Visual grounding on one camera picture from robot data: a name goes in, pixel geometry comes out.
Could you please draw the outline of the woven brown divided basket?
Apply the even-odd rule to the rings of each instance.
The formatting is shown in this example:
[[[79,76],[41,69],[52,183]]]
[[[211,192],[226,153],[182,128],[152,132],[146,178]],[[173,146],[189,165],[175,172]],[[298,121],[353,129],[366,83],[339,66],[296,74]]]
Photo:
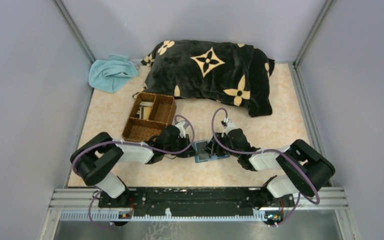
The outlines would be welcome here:
[[[152,111],[148,120],[136,117],[141,102],[153,102]],[[159,135],[163,129],[172,124],[176,109],[175,98],[173,96],[148,92],[138,93],[121,137],[123,140],[129,142],[144,142],[152,136]]]

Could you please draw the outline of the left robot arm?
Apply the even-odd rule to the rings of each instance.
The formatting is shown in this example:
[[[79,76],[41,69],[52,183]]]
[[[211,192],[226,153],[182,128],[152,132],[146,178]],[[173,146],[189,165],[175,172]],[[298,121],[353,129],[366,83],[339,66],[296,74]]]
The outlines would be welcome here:
[[[118,162],[151,165],[165,155],[193,156],[195,151],[187,134],[189,127],[189,123],[180,121],[142,142],[114,140],[107,132],[101,132],[71,155],[71,168],[87,186],[96,187],[116,206],[124,207],[129,203],[130,193],[124,182],[112,173],[113,167]]]

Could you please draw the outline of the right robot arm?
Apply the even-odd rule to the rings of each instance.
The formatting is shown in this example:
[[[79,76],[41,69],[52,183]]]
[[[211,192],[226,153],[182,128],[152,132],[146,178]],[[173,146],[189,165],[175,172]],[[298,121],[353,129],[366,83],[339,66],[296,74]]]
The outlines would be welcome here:
[[[242,168],[252,172],[283,170],[283,175],[265,183],[261,199],[275,206],[281,197],[300,193],[313,204],[320,203],[318,191],[335,174],[334,166],[302,139],[281,148],[261,149],[251,146],[240,128],[215,132],[204,151],[218,157],[229,154]]]

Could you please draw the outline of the teal leather card holder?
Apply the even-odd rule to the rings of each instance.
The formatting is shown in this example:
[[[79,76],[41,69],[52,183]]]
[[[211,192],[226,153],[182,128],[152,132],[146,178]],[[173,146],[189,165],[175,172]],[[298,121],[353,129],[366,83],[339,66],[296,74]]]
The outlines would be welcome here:
[[[201,141],[195,141],[192,144],[192,146],[195,150],[195,156],[194,156],[195,163],[198,164],[198,163],[216,161],[216,160],[221,160],[221,159],[227,159],[230,157],[229,154],[218,156],[215,153],[208,153],[207,151],[205,151],[205,147],[209,143],[210,142],[207,140],[201,140]]]

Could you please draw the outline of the dark grey credit card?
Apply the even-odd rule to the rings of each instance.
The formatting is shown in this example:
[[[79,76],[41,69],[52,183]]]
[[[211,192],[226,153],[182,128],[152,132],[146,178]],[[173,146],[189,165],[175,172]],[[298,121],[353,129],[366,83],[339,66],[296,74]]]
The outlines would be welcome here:
[[[211,158],[211,156],[205,151],[205,145],[197,145],[196,152],[197,160],[199,162],[203,162]]]

